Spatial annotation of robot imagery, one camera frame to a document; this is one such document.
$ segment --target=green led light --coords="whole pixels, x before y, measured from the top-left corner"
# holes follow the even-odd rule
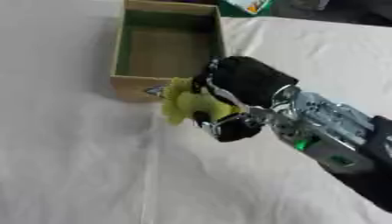
[[[307,140],[298,140],[295,142],[295,147],[298,151],[304,151],[308,143]]]

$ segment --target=open wooden box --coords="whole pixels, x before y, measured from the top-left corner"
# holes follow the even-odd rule
[[[127,0],[115,48],[111,83],[127,102],[151,102],[146,88],[192,77],[224,56],[216,6]]]

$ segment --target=robotic hand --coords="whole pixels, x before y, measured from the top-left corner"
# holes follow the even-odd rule
[[[268,125],[279,139],[392,212],[392,121],[304,92],[297,83],[252,58],[213,60],[192,79],[192,91],[207,88],[241,112],[215,122],[203,113],[194,113],[193,119],[221,142],[253,137]]]

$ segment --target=yellow sponge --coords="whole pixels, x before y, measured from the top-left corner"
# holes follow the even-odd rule
[[[168,123],[178,125],[185,118],[193,118],[193,113],[203,111],[210,115],[212,121],[238,112],[239,109],[215,100],[206,89],[200,94],[193,94],[192,78],[173,78],[164,88],[162,111]]]

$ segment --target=white tablecloth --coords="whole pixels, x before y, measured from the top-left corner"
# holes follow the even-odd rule
[[[217,143],[115,99],[121,3],[0,2],[0,223],[365,224],[379,210],[265,131]],[[392,117],[392,30],[223,19],[228,50]]]

